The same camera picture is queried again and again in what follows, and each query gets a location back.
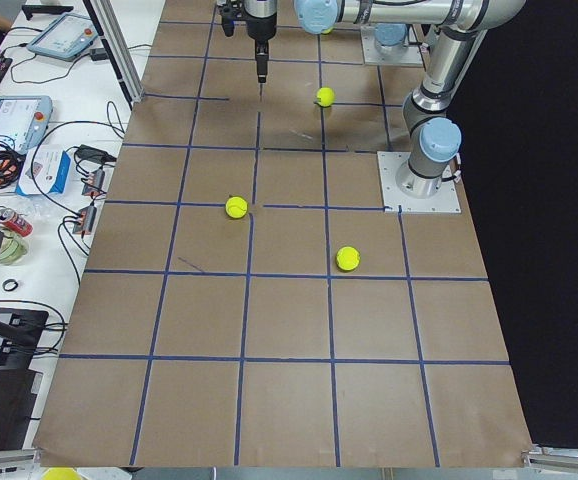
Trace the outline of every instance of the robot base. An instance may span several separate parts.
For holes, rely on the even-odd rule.
[[[390,53],[383,53],[376,48],[375,27],[360,27],[362,38],[362,53],[366,65],[393,65],[397,67],[422,67],[420,50],[416,46],[394,48]],[[409,41],[416,42],[413,29],[409,31]]]
[[[378,152],[378,168],[382,186],[382,202],[386,212],[398,213],[460,213],[454,182],[443,182],[438,192],[425,199],[410,197],[396,184],[396,172],[409,159],[409,152]],[[445,177],[451,175],[447,167]]]

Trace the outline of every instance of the yellow ball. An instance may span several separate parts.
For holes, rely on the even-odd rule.
[[[343,272],[351,272],[360,265],[360,252],[353,247],[342,247],[336,253],[336,264]]]
[[[316,93],[316,103],[321,107],[330,107],[336,101],[336,94],[332,88],[322,87]]]
[[[242,197],[231,197],[225,204],[225,211],[231,218],[242,218],[247,214],[247,201]]]
[[[82,477],[73,468],[50,468],[42,480],[82,480]]]

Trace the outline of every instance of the black background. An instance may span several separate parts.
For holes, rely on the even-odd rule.
[[[491,30],[449,116],[532,440],[578,448],[578,0]]]

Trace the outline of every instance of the red can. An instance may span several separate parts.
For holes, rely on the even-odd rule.
[[[31,224],[11,208],[0,210],[0,225],[16,232],[21,237],[26,237],[33,231]]]

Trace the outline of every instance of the blue circular cap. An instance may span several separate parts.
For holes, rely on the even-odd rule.
[[[315,35],[332,28],[338,18],[336,0],[295,0],[293,8],[300,26]]]
[[[458,125],[444,117],[429,120],[420,132],[420,147],[431,160],[444,163],[451,160],[462,143]]]
[[[404,23],[379,23],[374,30],[376,40],[380,45],[393,47],[405,40],[407,25]]]

